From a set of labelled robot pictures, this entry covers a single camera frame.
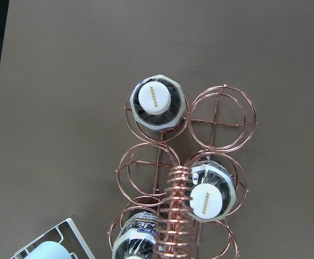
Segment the tea bottle white cap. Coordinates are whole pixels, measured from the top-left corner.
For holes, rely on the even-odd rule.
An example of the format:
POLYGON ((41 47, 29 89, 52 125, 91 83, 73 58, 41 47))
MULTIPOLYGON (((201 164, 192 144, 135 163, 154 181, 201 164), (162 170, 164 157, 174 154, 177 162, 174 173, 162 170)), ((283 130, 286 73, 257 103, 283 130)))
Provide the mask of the tea bottle white cap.
POLYGON ((161 74, 139 81, 129 102, 135 121, 155 132, 176 128, 186 110, 181 85, 161 74))

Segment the copper wire bottle basket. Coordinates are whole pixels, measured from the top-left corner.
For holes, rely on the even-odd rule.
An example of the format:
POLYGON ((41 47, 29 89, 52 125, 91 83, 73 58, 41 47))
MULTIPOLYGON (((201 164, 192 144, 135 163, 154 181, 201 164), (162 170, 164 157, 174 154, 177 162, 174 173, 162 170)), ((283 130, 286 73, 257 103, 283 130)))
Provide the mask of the copper wire bottle basket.
POLYGON ((135 163, 133 156, 140 148, 156 147, 159 151, 166 152, 170 158, 170 163, 166 164, 166 168, 169 169, 167 187, 162 193, 141 192, 140 196, 129 198, 125 209, 112 221, 111 228, 120 226, 121 230, 131 214, 138 209, 156 213, 156 237, 151 258, 198 258, 203 224, 224 228, 228 234, 227 245, 236 246, 237 242, 228 225, 227 216, 239 209, 248 189, 244 170, 229 154, 244 146, 250 138, 251 135, 242 132, 235 142, 226 147, 204 144, 202 149, 192 155, 184 165, 165 140, 144 142, 131 147, 122 156, 118 169, 129 169, 135 163), (202 160, 219 160, 228 170, 236 193, 236 202, 225 218, 205 223, 190 216, 193 209, 188 204, 192 199, 189 196, 191 170, 194 163, 202 160))

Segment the white cup rack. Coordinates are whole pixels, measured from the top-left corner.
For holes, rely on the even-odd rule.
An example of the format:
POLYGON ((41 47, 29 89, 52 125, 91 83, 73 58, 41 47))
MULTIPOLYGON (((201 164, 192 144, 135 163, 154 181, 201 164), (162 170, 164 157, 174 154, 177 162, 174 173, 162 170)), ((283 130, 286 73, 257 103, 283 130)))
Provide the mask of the white cup rack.
POLYGON ((94 258, 94 254, 70 217, 22 247, 12 258, 25 258, 45 241, 54 241, 63 245, 72 258, 94 258))

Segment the white cup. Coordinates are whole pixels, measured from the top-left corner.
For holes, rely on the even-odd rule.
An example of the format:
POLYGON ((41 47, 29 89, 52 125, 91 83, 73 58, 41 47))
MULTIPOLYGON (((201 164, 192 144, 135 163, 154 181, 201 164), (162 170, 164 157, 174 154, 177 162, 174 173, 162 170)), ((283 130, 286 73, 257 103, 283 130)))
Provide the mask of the white cup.
POLYGON ((67 249, 54 241, 45 241, 30 252, 26 259, 71 259, 71 254, 67 249))

